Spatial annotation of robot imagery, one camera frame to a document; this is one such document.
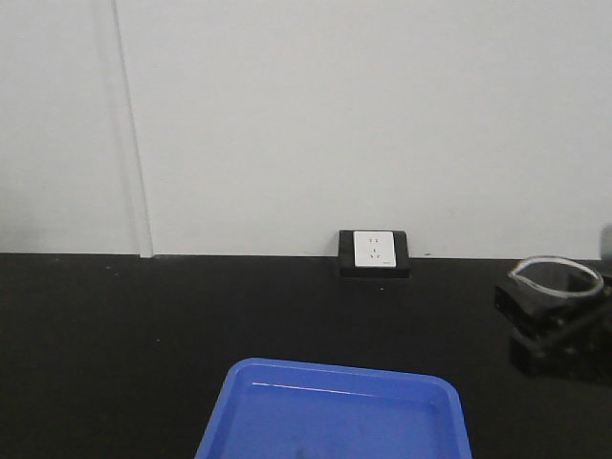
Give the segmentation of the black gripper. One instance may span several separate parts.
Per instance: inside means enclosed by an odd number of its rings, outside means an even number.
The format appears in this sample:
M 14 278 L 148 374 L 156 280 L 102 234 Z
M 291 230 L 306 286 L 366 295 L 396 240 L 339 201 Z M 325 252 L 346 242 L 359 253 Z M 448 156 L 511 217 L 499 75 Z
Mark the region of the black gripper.
M 539 330 L 547 321 L 543 304 L 508 282 L 495 286 L 494 307 L 518 330 Z M 534 338 L 518 330 L 509 338 L 509 361 L 522 374 L 583 383 L 611 381 L 609 306 Z

